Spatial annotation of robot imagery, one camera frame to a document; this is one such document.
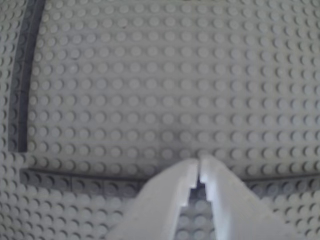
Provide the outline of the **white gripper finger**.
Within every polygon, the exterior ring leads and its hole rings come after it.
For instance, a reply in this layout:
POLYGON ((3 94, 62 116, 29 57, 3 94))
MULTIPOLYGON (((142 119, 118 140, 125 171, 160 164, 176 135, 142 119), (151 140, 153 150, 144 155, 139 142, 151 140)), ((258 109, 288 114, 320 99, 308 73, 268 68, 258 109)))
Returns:
POLYGON ((189 204, 200 162, 183 160, 150 179, 129 205, 108 240, 172 240, 181 209, 189 204))
POLYGON ((300 240, 302 236, 213 156, 200 159, 199 180, 211 203, 218 240, 300 240))

